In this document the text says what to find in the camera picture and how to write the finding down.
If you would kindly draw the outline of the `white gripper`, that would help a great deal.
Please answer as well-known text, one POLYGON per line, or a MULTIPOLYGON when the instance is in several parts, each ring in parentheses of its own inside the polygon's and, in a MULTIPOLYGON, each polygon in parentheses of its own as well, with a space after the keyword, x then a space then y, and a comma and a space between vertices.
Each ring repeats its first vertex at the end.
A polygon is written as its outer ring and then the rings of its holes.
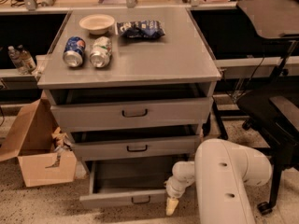
POLYGON ((174 214, 178 206, 178 199, 185 193, 186 188, 190 185, 190 180, 180 180, 174 176, 169 177, 165 182, 165 188, 168 195, 165 212, 168 216, 172 216, 174 214))

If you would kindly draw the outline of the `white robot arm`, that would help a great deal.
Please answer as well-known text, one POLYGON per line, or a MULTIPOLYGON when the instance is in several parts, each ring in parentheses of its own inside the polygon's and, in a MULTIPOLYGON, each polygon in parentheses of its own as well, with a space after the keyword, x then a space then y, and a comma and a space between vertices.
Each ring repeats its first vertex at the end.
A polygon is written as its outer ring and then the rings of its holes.
POLYGON ((200 224, 256 224, 245 186, 262 186, 272 175, 259 150, 208 139, 192 161, 178 161, 165 182, 165 212, 171 216, 187 187, 196 186, 200 224))

